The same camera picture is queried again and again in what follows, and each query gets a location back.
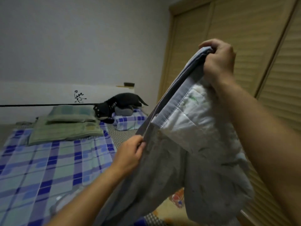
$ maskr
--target green pillow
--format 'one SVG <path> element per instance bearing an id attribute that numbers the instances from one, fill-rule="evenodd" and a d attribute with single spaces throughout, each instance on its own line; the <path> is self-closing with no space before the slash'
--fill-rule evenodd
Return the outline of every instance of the green pillow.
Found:
<path id="1" fill-rule="evenodd" d="M 92 106 L 58 105 L 47 116 L 48 122 L 85 122 L 96 121 Z"/>
<path id="2" fill-rule="evenodd" d="M 54 140 L 75 140 L 88 136 L 103 136 L 99 122 L 48 123 L 47 117 L 39 117 L 29 137 L 28 145 Z"/>

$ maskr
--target sliding closet door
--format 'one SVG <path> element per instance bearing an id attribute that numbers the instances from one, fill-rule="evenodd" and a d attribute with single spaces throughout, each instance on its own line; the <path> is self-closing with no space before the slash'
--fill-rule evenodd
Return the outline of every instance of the sliding closet door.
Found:
<path id="1" fill-rule="evenodd" d="M 258 100 L 274 115 L 301 134 L 301 3 L 292 16 Z M 264 226 L 291 225 L 258 174 L 251 168 L 250 179 L 256 191 L 246 211 Z"/>
<path id="2" fill-rule="evenodd" d="M 158 99 L 167 91 L 204 39 L 209 4 L 175 16 L 165 70 L 162 73 Z"/>
<path id="3" fill-rule="evenodd" d="M 252 95 L 268 67 L 295 0 L 217 0 L 207 38 L 233 45 L 234 74 Z"/>

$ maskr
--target wooden wardrobe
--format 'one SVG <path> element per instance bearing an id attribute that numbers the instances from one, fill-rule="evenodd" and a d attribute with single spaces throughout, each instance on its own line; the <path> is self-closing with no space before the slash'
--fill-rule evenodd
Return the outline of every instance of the wooden wardrobe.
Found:
<path id="1" fill-rule="evenodd" d="M 169 10 L 158 100 L 198 45 L 219 38 L 236 52 L 237 82 L 301 133 L 300 0 L 182 0 Z M 238 218 L 246 225 L 291 225 L 251 164 L 249 178 L 255 198 Z"/>

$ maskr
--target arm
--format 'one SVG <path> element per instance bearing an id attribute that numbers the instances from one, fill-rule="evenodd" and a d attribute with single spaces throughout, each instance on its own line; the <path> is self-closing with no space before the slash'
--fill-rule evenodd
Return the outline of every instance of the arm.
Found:
<path id="1" fill-rule="evenodd" d="M 301 136 L 271 115 L 235 83 L 235 53 L 229 44 L 213 39 L 204 64 L 205 78 L 227 108 L 251 163 L 288 216 L 301 225 Z"/>
<path id="2" fill-rule="evenodd" d="M 122 179 L 139 163 L 145 142 L 133 136 L 118 149 L 112 165 L 55 215 L 47 226 L 88 226 Z"/>

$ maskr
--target hand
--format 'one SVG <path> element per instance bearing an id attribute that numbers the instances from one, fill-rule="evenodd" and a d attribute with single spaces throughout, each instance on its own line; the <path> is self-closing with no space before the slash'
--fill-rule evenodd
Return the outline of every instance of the hand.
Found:
<path id="1" fill-rule="evenodd" d="M 216 49 L 214 54 L 209 54 L 204 63 L 205 79 L 216 89 L 220 83 L 235 83 L 233 76 L 235 53 L 230 44 L 219 39 L 204 41 L 199 45 L 211 46 Z"/>
<path id="2" fill-rule="evenodd" d="M 146 143 L 143 137 L 135 135 L 125 141 L 117 150 L 111 165 L 111 170 L 117 172 L 121 177 L 130 174 L 139 164 L 142 151 Z"/>

